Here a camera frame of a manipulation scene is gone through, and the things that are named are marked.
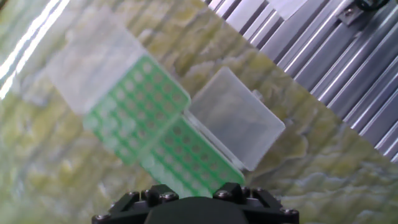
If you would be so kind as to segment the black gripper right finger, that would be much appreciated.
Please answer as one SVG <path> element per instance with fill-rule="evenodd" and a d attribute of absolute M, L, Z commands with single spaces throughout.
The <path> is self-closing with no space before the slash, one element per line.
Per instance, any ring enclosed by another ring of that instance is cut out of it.
<path fill-rule="evenodd" d="M 298 210 L 284 208 L 280 200 L 261 187 L 242 187 L 237 183 L 227 182 L 215 191 L 213 199 L 237 206 L 248 223 L 299 224 Z"/>

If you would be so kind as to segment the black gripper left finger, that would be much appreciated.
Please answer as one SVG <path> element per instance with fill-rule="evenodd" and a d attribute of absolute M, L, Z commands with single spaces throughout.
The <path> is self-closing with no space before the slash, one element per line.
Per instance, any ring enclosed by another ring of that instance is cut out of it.
<path fill-rule="evenodd" d="M 125 193 L 105 213 L 94 215 L 92 224 L 143 224 L 149 212 L 158 205 L 178 200 L 179 195 L 165 184 L 146 190 Z"/>

